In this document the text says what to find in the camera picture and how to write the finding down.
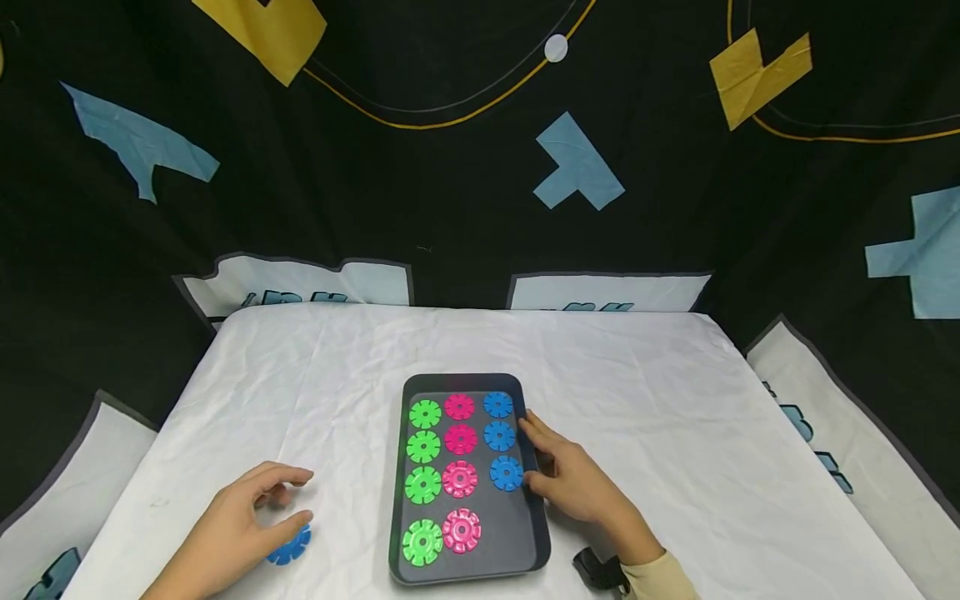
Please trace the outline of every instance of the hand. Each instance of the hand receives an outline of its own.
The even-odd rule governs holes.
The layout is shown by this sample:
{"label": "hand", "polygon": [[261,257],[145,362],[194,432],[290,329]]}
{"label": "hand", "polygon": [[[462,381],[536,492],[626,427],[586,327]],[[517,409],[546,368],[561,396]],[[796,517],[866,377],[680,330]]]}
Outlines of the hand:
{"label": "hand", "polygon": [[141,600],[199,600],[240,579],[313,518],[310,511],[300,511],[264,529],[254,508],[287,506],[293,496],[284,483],[301,487],[311,477],[313,471],[305,468],[267,461],[217,492]]}
{"label": "hand", "polygon": [[579,444],[546,426],[533,411],[520,429],[540,452],[545,473],[528,470],[523,481],[573,518],[599,525],[624,564],[648,564],[665,550],[634,503]]}
{"label": "hand", "polygon": [[630,505],[582,446],[547,427],[533,411],[528,410],[527,418],[519,423],[541,453],[545,474],[534,470],[523,473],[523,482],[534,493],[573,518],[594,523],[614,507]]}

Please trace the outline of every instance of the curved line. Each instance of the curved line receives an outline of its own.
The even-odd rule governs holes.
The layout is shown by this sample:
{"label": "curved line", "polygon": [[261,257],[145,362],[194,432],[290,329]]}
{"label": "curved line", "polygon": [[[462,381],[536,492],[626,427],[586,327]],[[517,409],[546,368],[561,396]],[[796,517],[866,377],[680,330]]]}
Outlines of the curved line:
{"label": "curved line", "polygon": [[[572,27],[570,27],[570,31],[566,32],[566,34],[564,35],[564,37],[566,37],[567,39],[570,39],[570,37],[573,36],[573,33],[577,31],[577,28],[580,27],[580,24],[583,23],[583,22],[584,22],[584,19],[587,18],[587,15],[589,14],[590,9],[593,8],[593,5],[596,4],[596,1],[597,1],[597,0],[590,0],[590,3],[589,3],[589,4],[587,5],[587,7],[584,9],[584,12],[580,15],[580,18],[578,18],[578,19],[577,19],[577,22],[574,23]],[[412,130],[412,131],[422,132],[422,131],[426,131],[426,130],[438,130],[438,129],[441,129],[441,128],[444,128],[444,127],[451,127],[451,126],[454,126],[454,125],[458,125],[458,124],[460,124],[460,123],[463,123],[463,122],[465,122],[465,121],[468,121],[468,120],[472,119],[473,117],[475,117],[476,115],[480,114],[481,112],[485,112],[485,111],[488,110],[489,108],[494,107],[495,105],[499,104],[500,101],[502,101],[504,98],[506,98],[506,97],[509,96],[510,94],[514,93],[514,92],[517,91],[522,85],[524,85],[524,84],[526,84],[528,81],[530,81],[530,78],[532,78],[534,75],[536,75],[536,74],[546,65],[546,63],[547,63],[547,60],[546,60],[546,59],[541,60],[541,61],[540,61],[540,64],[538,64],[537,66],[535,66],[532,71],[530,71],[529,73],[527,73],[527,74],[523,77],[523,79],[521,79],[520,81],[516,82],[510,89],[508,89],[507,91],[503,92],[502,94],[500,94],[499,96],[497,96],[496,98],[494,98],[494,99],[491,100],[490,102],[486,103],[484,106],[478,108],[478,109],[475,110],[474,112],[471,112],[470,114],[464,115],[464,116],[462,116],[462,117],[458,117],[458,118],[456,118],[456,119],[451,119],[451,120],[449,120],[449,121],[443,121],[443,122],[441,122],[441,123],[430,123],[430,124],[427,124],[427,125],[409,125],[409,124],[406,124],[406,123],[394,123],[393,121],[387,121],[386,119],[382,119],[382,118],[376,116],[375,114],[369,112],[368,110],[365,110],[364,108],[362,108],[362,107],[360,107],[359,105],[357,105],[355,102],[353,102],[352,100],[350,100],[350,98],[348,98],[347,96],[345,96],[345,95],[343,95],[342,93],[340,93],[339,91],[337,91],[337,89],[334,88],[332,85],[330,85],[330,84],[328,84],[327,82],[325,82],[324,80],[320,79],[320,77],[318,77],[317,75],[315,75],[315,74],[313,73],[313,71],[311,71],[310,69],[308,69],[308,68],[306,68],[306,67],[303,67],[303,72],[305,72],[307,75],[309,75],[309,76],[312,77],[313,79],[315,79],[315,80],[317,80],[318,82],[320,82],[321,84],[323,84],[324,87],[326,87],[327,89],[329,89],[330,91],[332,91],[332,92],[334,93],[334,95],[336,95],[338,98],[340,98],[341,100],[343,100],[344,102],[346,102],[346,103],[349,104],[350,106],[356,108],[356,109],[357,109],[358,111],[360,111],[361,113],[367,115],[368,117],[370,117],[371,119],[373,119],[373,120],[376,121],[377,123],[380,123],[381,125],[386,125],[387,127],[392,127],[392,128],[395,128],[395,129],[399,129],[399,130]]]}
{"label": "curved line", "polygon": [[[733,0],[727,0],[727,44],[730,45],[733,43]],[[784,133],[780,130],[775,129],[774,127],[768,125],[760,117],[751,115],[751,117],[758,125],[760,125],[764,130],[776,135],[777,137],[782,137],[784,139],[792,139],[801,142],[851,142],[854,144],[903,144],[907,142],[919,142],[925,139],[936,139],[938,137],[947,137],[949,135],[956,135],[960,133],[960,129],[950,130],[947,132],[936,132],[936,133],[926,133],[924,135],[911,135],[908,137],[846,137],[843,135],[792,135],[790,133]]]}
{"label": "curved line", "polygon": [[784,113],[782,110],[774,106],[774,103],[770,102],[767,104],[766,108],[769,108],[774,112],[779,118],[784,121],[789,121],[796,125],[803,125],[806,127],[835,127],[835,128],[850,128],[850,129],[863,129],[863,130],[895,130],[903,127],[917,127],[918,125],[929,125],[931,123],[942,123],[943,121],[950,121],[960,117],[960,113],[952,114],[946,117],[940,117],[938,119],[926,119],[925,121],[914,121],[913,123],[900,123],[899,125],[857,125],[855,123],[825,123],[824,125],[817,125],[816,123],[807,123],[806,121],[801,121],[795,119],[790,115]]}
{"label": "curved line", "polygon": [[[564,11],[564,14],[562,14],[562,15],[560,16],[560,19],[558,19],[557,22],[554,23],[553,27],[550,28],[550,32],[556,32],[556,31],[560,28],[561,23],[563,23],[563,22],[566,20],[566,18],[570,15],[570,11],[573,10],[573,7],[577,6],[577,2],[578,2],[578,0],[573,0],[573,1],[569,4],[569,6],[566,7],[566,11]],[[358,92],[357,90],[353,89],[352,87],[350,87],[350,85],[349,85],[347,82],[345,82],[339,75],[337,75],[336,73],[334,73],[332,70],[330,70],[329,67],[327,67],[326,65],[324,65],[324,64],[323,64],[322,62],[320,62],[319,60],[311,58],[310,61],[313,62],[314,64],[316,64],[317,66],[319,66],[320,68],[322,68],[322,69],[327,73],[327,75],[333,77],[333,78],[336,79],[338,82],[340,82],[340,83],[343,85],[343,87],[345,87],[346,89],[348,89],[348,90],[350,90],[351,92],[353,92],[353,94],[354,94],[357,98],[359,98],[360,100],[363,100],[364,102],[366,102],[366,103],[369,104],[369,105],[372,105],[372,106],[377,107],[377,108],[383,108],[384,110],[390,110],[390,111],[393,111],[393,112],[409,112],[409,113],[415,113],[415,114],[424,114],[424,113],[426,113],[426,112],[436,112],[436,111],[439,111],[439,110],[447,110],[447,109],[449,109],[449,108],[456,108],[456,107],[460,106],[461,104],[465,104],[465,103],[469,102],[470,100],[473,100],[474,98],[476,98],[477,96],[479,96],[479,95],[481,95],[481,94],[487,93],[488,91],[490,91],[491,89],[493,89],[494,87],[496,87],[497,85],[499,85],[503,80],[505,80],[505,79],[507,79],[508,77],[510,77],[511,75],[513,75],[514,72],[515,72],[518,68],[520,68],[521,66],[523,66],[523,63],[526,62],[526,61],[528,61],[528,60],[530,59],[530,57],[534,56],[534,55],[537,53],[537,51],[543,47],[543,45],[546,43],[546,40],[548,40],[548,39],[549,39],[550,37],[552,37],[552,36],[553,36],[552,33],[547,34],[547,36],[546,36],[544,39],[542,39],[539,44],[537,44],[536,46],[534,46],[533,49],[532,49],[530,52],[527,53],[527,56],[523,57],[523,58],[520,60],[520,62],[518,62],[517,64],[515,64],[513,67],[511,67],[511,69],[510,69],[509,71],[507,71],[506,73],[504,73],[503,75],[501,75],[500,78],[497,79],[497,80],[496,80],[495,82],[493,82],[492,84],[484,87],[483,89],[481,89],[480,91],[477,91],[476,93],[473,93],[473,94],[467,96],[467,98],[464,98],[463,100],[458,100],[457,102],[453,102],[453,103],[450,103],[450,104],[445,105],[445,106],[442,106],[442,107],[434,107],[434,108],[416,108],[416,109],[413,109],[413,108],[394,108],[394,107],[388,107],[388,106],[379,104],[379,103],[377,103],[377,102],[374,102],[374,101],[371,100],[370,98],[367,98],[366,96],[364,96],[363,94],[361,94],[361,93]]]}

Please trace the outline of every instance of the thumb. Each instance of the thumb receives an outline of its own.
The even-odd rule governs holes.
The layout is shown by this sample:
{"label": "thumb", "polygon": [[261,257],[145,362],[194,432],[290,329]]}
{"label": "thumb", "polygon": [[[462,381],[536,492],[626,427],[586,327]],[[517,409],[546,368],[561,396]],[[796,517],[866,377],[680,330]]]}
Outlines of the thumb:
{"label": "thumb", "polygon": [[303,528],[303,525],[309,523],[312,518],[313,513],[311,511],[300,511],[295,515],[288,516],[270,529],[265,529],[263,535],[260,537],[262,540],[261,543],[263,544],[264,555],[270,554],[286,542],[295,538],[297,533],[300,532],[300,529]]}
{"label": "thumb", "polygon": [[547,500],[551,499],[552,492],[556,490],[557,482],[552,477],[547,477],[543,473],[535,470],[528,470],[523,473],[523,483],[538,496],[543,496]]}

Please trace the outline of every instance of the blue gear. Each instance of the blue gear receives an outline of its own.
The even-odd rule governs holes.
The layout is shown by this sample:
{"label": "blue gear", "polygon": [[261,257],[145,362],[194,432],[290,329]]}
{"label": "blue gear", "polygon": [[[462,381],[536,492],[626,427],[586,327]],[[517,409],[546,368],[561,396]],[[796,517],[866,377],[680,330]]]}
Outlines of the blue gear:
{"label": "blue gear", "polygon": [[306,544],[310,543],[310,524],[303,525],[297,536],[286,542],[278,549],[267,555],[267,560],[273,564],[283,566],[295,561],[303,554]]}
{"label": "blue gear", "polygon": [[490,465],[490,478],[498,490],[512,492],[523,483],[523,468],[513,456],[497,456]]}
{"label": "blue gear", "polygon": [[494,419],[503,419],[514,412],[514,401],[503,392],[490,392],[483,399],[483,407]]}
{"label": "blue gear", "polygon": [[506,421],[495,420],[484,427],[483,439],[491,450],[506,452],[514,447],[516,432]]}

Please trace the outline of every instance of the fabric tent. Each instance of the fabric tent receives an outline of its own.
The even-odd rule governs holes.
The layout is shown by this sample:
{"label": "fabric tent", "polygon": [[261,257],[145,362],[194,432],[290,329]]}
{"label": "fabric tent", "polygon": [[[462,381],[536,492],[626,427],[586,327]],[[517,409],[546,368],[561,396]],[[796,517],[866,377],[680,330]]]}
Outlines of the fabric tent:
{"label": "fabric tent", "polygon": [[[22,540],[34,580],[83,552],[246,306],[693,310],[948,598],[957,23],[949,2],[0,3],[0,570]],[[76,527],[11,541],[58,518],[58,485],[88,491]]]}

